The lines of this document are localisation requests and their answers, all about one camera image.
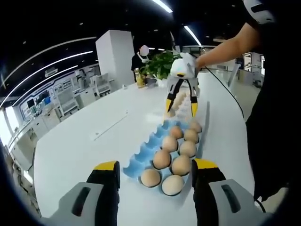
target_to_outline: ceiling light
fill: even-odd
[[[59,63],[59,62],[61,62],[61,61],[63,61],[63,60],[67,60],[67,59],[70,59],[70,58],[73,58],[73,57],[77,57],[77,56],[81,56],[81,55],[88,54],[88,53],[93,53],[93,51],[84,52],[84,53],[79,53],[79,54],[75,54],[75,55],[66,57],[66,58],[64,58],[64,59],[60,59],[60,60],[55,61],[55,62],[53,62],[53,63],[51,63],[51,64],[49,64],[49,65],[47,65],[47,66],[45,66],[45,67],[42,67],[41,69],[39,69],[39,70],[37,70],[36,72],[32,73],[31,75],[29,75],[27,78],[25,78],[23,81],[21,81],[17,86],[15,86],[15,87],[13,88],[13,90],[12,90],[12,91],[11,91],[11,92],[3,99],[2,103],[0,104],[0,108],[3,106],[4,102],[10,97],[10,95],[11,95],[17,88],[19,88],[26,80],[30,79],[30,78],[31,78],[32,76],[34,76],[36,73],[38,73],[38,72],[44,70],[45,68],[47,68],[47,67],[49,67],[49,66],[52,66],[52,65],[54,65],[54,64],[56,64],[56,63]]]
[[[194,38],[194,40],[197,42],[199,46],[202,46],[198,38],[195,36],[195,34],[192,32],[192,30],[188,26],[184,26],[184,28],[189,32],[189,34]]]
[[[160,5],[163,9],[165,9],[165,11],[167,13],[172,13],[173,11],[170,9],[170,7],[168,7],[165,3],[163,3],[160,0],[152,0],[153,2],[157,3],[158,5]]]
[[[51,46],[49,48],[46,48],[44,50],[42,50],[41,52],[31,56],[30,58],[28,58],[27,60],[25,60],[24,62],[22,62],[21,64],[19,64],[18,67],[16,67],[11,73],[9,73],[8,76],[6,76],[6,78],[4,79],[4,82],[6,82],[11,76],[13,73],[15,73],[17,70],[19,70],[22,66],[24,66],[24,64],[28,63],[29,61],[31,61],[32,59],[34,59],[35,57],[41,55],[42,53],[45,53],[53,48],[57,48],[59,46],[62,46],[62,45],[66,45],[66,44],[69,44],[69,43],[73,43],[73,42],[77,42],[77,41],[83,41],[83,40],[90,40],[90,39],[96,39],[97,37],[88,37],[88,38],[82,38],[82,39],[75,39],[75,40],[70,40],[70,41],[66,41],[66,42],[62,42],[62,43],[59,43],[57,45],[54,45],[54,46]]]
[[[22,96],[20,96],[19,99],[17,99],[16,102],[14,102],[13,106],[15,106],[16,103],[19,102],[19,100],[21,100],[24,96],[26,96],[30,91],[32,91],[34,88],[38,87],[40,84],[44,83],[45,81],[47,81],[47,80],[49,80],[49,79],[51,79],[51,78],[53,78],[53,77],[55,77],[55,76],[57,76],[57,75],[59,75],[59,74],[61,74],[61,73],[64,73],[65,71],[68,71],[68,70],[70,70],[70,69],[73,69],[73,68],[75,68],[75,67],[77,67],[77,66],[78,66],[78,65],[73,66],[73,67],[70,67],[70,68],[67,68],[67,69],[65,69],[65,70],[63,70],[63,71],[61,71],[61,72],[59,72],[59,73],[56,73],[56,74],[54,74],[54,75],[51,75],[50,77],[48,77],[48,78],[46,78],[45,80],[41,81],[40,83],[38,83],[37,85],[35,85],[35,86],[32,87],[31,89],[29,89],[27,92],[25,92]]]

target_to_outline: person's arm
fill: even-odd
[[[208,53],[197,59],[197,68],[200,70],[207,65],[215,65],[239,57],[260,44],[259,33],[249,24],[245,24],[240,32]]]

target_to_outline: yellow strip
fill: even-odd
[[[183,77],[185,77],[184,73],[177,73],[177,76],[182,75]]]
[[[194,161],[197,163],[199,170],[218,168],[218,166],[212,161],[208,161],[208,160],[205,160],[205,159],[194,159]]]
[[[192,112],[192,116],[196,116],[198,111],[198,104],[197,103],[191,103],[191,112]]]
[[[171,105],[171,100],[170,99],[167,99],[166,100],[166,113],[168,113],[168,109],[169,109],[169,106]]]
[[[98,166],[94,168],[94,170],[114,170],[115,163],[117,161],[109,161],[100,163]]]

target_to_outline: green leaves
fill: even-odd
[[[155,75],[158,79],[167,79],[174,60],[181,58],[180,54],[174,55],[172,51],[164,51],[154,56],[145,67],[140,69],[141,74]]]

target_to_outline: egg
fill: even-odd
[[[186,98],[186,93],[181,93],[180,99],[183,101]]]
[[[197,133],[202,132],[202,126],[197,121],[193,121],[190,123],[190,129],[193,129]]]
[[[193,129],[187,129],[184,132],[184,140],[190,140],[196,144],[198,143],[198,134]]]
[[[169,135],[173,136],[176,139],[183,138],[183,132],[180,127],[174,126],[170,129]]]
[[[180,96],[177,96],[176,99],[174,100],[173,108],[176,110],[179,109],[179,106],[182,104],[183,99]]]
[[[156,152],[154,160],[152,161],[154,167],[161,170],[170,165],[171,156],[168,151],[166,150],[159,150]]]
[[[180,155],[186,155],[189,158],[193,157],[197,153],[196,144],[190,140],[184,141],[180,146]]]
[[[172,118],[172,117],[174,117],[174,116],[175,116],[175,110],[174,110],[173,108],[171,108],[169,112],[165,113],[165,116],[166,116],[167,118]]]
[[[155,169],[146,169],[142,173],[140,180],[144,186],[154,187],[160,184],[161,176]]]
[[[181,192],[184,187],[184,180],[178,175],[167,177],[162,183],[162,191],[164,194],[173,196]]]
[[[169,152],[174,152],[178,149],[178,142],[172,136],[166,136],[162,142],[162,149],[166,149]]]
[[[171,165],[172,173],[179,176],[184,176],[189,173],[191,169],[190,158],[186,155],[177,157]]]

